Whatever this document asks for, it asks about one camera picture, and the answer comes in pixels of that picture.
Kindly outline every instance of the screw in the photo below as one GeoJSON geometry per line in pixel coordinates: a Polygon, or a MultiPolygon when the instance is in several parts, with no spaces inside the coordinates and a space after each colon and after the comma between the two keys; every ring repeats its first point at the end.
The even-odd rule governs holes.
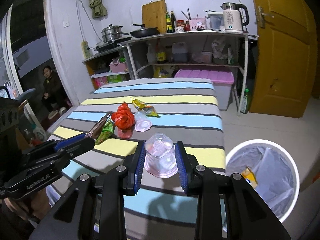
{"type": "Polygon", "coordinates": [[[88,174],[82,174],[80,176],[80,180],[82,180],[82,181],[86,181],[87,179],[89,179],[89,175],[88,174]]]}
{"type": "Polygon", "coordinates": [[[204,171],[205,170],[205,167],[203,165],[197,165],[196,166],[196,170],[197,171],[204,171]]]}
{"type": "Polygon", "coordinates": [[[241,180],[242,176],[239,173],[234,173],[232,177],[236,180],[241,180]]]}
{"type": "Polygon", "coordinates": [[[124,171],[124,170],[125,170],[125,166],[123,166],[123,165],[119,165],[117,167],[117,171],[119,171],[119,172],[124,171]]]}

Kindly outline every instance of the striped blanket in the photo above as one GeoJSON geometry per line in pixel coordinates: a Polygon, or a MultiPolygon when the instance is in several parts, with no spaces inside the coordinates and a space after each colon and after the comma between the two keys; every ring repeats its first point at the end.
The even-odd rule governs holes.
{"type": "MultiPolygon", "coordinates": [[[[103,86],[72,112],[50,139],[88,132],[105,112],[116,111],[123,101],[136,112],[131,96],[152,104],[160,118],[151,117],[153,125],[144,133],[134,130],[130,139],[110,138],[76,157],[63,170],[64,176],[52,184],[55,195],[63,194],[83,173],[97,176],[120,165],[125,156],[134,153],[138,140],[157,132],[174,143],[183,141],[187,153],[195,155],[200,164],[225,171],[222,120],[213,85],[207,79],[138,79],[103,86]]],[[[184,195],[177,174],[159,179],[144,171],[138,194],[124,196],[124,208],[130,239],[193,239],[197,198],[184,195]]]]}

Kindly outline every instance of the green bottle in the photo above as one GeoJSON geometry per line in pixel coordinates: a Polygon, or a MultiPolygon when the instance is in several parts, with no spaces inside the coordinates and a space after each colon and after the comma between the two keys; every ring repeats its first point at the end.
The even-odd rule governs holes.
{"type": "Polygon", "coordinates": [[[167,33],[172,33],[172,23],[168,12],[165,13],[165,20],[167,22],[167,33]]]}
{"type": "Polygon", "coordinates": [[[251,102],[251,94],[248,88],[244,90],[244,96],[240,108],[240,112],[246,114],[249,111],[249,106],[251,102]]]}

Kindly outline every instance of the yellow wrapper in trash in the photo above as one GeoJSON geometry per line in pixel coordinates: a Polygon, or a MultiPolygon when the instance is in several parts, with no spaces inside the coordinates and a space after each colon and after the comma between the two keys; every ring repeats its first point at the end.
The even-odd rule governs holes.
{"type": "Polygon", "coordinates": [[[131,98],[131,102],[135,109],[137,109],[138,111],[143,111],[146,116],[159,116],[153,106],[147,105],[145,102],[142,102],[136,98],[131,98]]]}
{"type": "Polygon", "coordinates": [[[248,168],[246,167],[246,169],[244,171],[241,172],[242,177],[245,178],[245,180],[247,182],[249,182],[249,184],[255,188],[258,185],[258,182],[256,180],[256,177],[254,175],[254,173],[248,168]]]}

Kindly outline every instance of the shoe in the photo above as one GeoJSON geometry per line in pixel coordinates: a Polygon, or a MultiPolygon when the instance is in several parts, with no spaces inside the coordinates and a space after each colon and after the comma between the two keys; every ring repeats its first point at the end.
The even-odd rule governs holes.
{"type": "Polygon", "coordinates": [[[66,111],[67,111],[67,109],[65,107],[62,107],[62,108],[60,108],[59,114],[63,115],[66,111]]]}
{"type": "Polygon", "coordinates": [[[56,114],[58,113],[58,111],[51,111],[49,114],[48,114],[48,119],[52,119],[56,114]]]}

